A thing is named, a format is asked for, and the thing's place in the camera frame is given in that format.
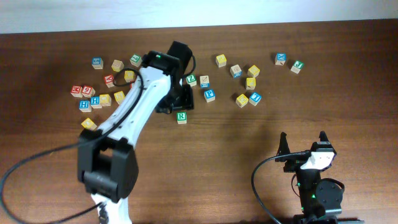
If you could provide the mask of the green R letter block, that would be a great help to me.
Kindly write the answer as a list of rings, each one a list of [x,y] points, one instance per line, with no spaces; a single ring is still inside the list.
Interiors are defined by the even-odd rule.
[[[186,124],[187,123],[186,112],[177,112],[177,123],[178,124]]]

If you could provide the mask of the yellow S letter block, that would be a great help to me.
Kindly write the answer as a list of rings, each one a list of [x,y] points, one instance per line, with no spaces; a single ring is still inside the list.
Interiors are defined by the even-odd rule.
[[[116,102],[120,105],[125,99],[125,94],[123,91],[118,91],[118,92],[114,93],[114,98],[115,98]]]

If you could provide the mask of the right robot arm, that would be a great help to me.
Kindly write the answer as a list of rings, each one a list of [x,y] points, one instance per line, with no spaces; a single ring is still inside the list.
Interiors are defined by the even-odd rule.
[[[325,132],[320,132],[306,151],[293,153],[287,143],[287,134],[280,134],[276,162],[284,163],[284,172],[297,178],[298,196],[302,214],[293,217],[294,223],[337,223],[342,213],[341,203],[345,186],[340,181],[321,178],[321,173],[331,167],[336,151]]]

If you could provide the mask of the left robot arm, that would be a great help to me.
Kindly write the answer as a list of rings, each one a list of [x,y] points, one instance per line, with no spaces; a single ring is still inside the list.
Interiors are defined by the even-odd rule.
[[[194,108],[192,88],[183,83],[194,59],[189,46],[177,41],[165,54],[151,50],[114,113],[96,131],[81,132],[77,177],[94,200],[100,223],[131,222],[128,196],[139,173],[136,142],[153,112]]]

